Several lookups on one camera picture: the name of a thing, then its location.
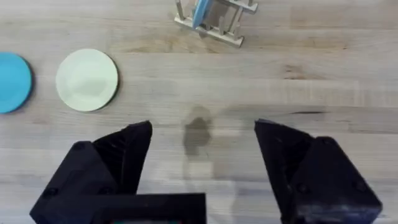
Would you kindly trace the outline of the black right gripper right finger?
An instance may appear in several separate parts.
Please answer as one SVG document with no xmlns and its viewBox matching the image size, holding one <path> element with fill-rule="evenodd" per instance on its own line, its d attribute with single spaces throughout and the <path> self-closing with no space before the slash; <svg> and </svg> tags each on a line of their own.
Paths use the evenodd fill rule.
<svg viewBox="0 0 398 224">
<path fill-rule="evenodd" d="M 282 223 L 373 223 L 382 202 L 329 136 L 266 119 L 255 122 Z"/>
</svg>

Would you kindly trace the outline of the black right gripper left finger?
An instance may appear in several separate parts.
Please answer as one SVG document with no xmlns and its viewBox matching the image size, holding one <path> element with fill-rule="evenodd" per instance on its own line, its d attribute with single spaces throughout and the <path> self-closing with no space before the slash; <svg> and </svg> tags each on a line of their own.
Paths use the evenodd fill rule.
<svg viewBox="0 0 398 224">
<path fill-rule="evenodd" d="M 30 211 L 36 223 L 96 223 L 136 194 L 152 138 L 142 121 L 95 141 L 75 142 Z"/>
</svg>

